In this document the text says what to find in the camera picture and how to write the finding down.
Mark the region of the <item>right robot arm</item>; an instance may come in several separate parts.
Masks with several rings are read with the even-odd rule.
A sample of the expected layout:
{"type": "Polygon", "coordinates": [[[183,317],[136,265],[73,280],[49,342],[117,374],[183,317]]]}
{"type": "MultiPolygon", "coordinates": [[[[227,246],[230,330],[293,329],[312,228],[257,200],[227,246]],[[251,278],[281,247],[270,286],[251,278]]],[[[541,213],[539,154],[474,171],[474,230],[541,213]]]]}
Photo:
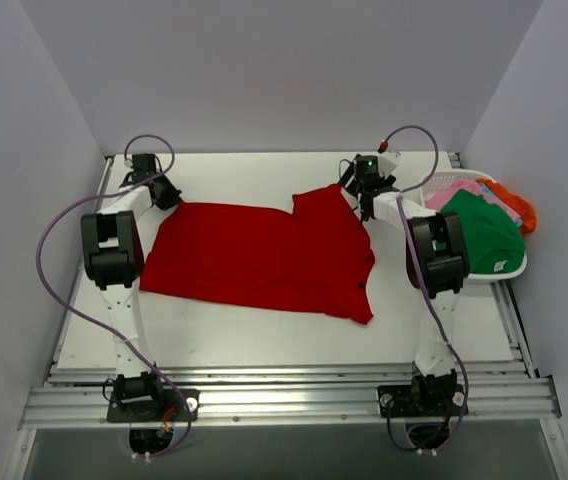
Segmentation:
{"type": "Polygon", "coordinates": [[[382,174],[381,161],[376,155],[355,155],[339,175],[339,184],[357,199],[363,221],[383,221],[405,236],[406,273],[425,303],[408,400],[417,411],[428,413],[444,399],[460,404],[465,398],[468,379],[457,377],[460,362],[452,340],[470,260],[459,215],[407,199],[394,186],[395,177],[382,174]]]}

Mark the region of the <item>red t-shirt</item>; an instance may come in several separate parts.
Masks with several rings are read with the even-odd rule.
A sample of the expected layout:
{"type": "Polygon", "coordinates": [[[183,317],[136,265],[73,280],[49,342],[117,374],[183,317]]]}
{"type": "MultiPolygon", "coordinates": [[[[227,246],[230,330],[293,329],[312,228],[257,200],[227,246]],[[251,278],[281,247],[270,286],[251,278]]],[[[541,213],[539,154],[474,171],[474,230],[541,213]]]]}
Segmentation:
{"type": "Polygon", "coordinates": [[[291,211],[182,204],[161,223],[140,288],[366,325],[374,264],[366,229],[342,188],[331,184],[293,195],[291,211]]]}

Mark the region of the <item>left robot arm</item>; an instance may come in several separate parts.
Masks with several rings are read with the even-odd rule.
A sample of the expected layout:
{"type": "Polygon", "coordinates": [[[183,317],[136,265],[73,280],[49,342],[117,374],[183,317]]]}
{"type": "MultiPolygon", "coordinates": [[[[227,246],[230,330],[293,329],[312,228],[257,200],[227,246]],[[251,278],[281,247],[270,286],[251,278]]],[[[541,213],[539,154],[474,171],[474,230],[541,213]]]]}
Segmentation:
{"type": "Polygon", "coordinates": [[[80,233],[84,269],[106,306],[116,354],[112,402],[126,404],[143,419],[158,417],[166,395],[144,332],[139,302],[145,254],[137,221],[149,210],[166,211],[181,202],[151,153],[134,154],[118,195],[98,212],[84,215],[80,233]]]}

